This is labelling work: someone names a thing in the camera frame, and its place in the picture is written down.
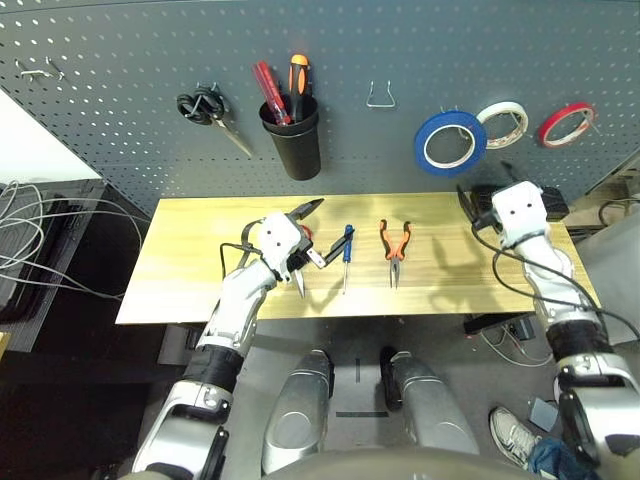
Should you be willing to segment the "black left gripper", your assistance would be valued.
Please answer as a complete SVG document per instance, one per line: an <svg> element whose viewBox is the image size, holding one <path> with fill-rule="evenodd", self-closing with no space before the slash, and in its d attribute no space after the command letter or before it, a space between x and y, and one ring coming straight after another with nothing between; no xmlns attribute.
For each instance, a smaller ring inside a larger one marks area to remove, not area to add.
<svg viewBox="0 0 640 480"><path fill-rule="evenodd" d="M307 216L311 215L323 202L323 198L305 202L290 211L288 213L288 217L293 222L302 221ZM345 248L351 244L353 233L353 230L349 230L344 233L334 242L330 247L329 252L324 257L314 249L313 242L311 240L303 238L297 245L294 252L288 257L288 271L293 273L294 271L301 270L308 263L314 264L319 269L330 265L340 254L343 253Z"/></svg>

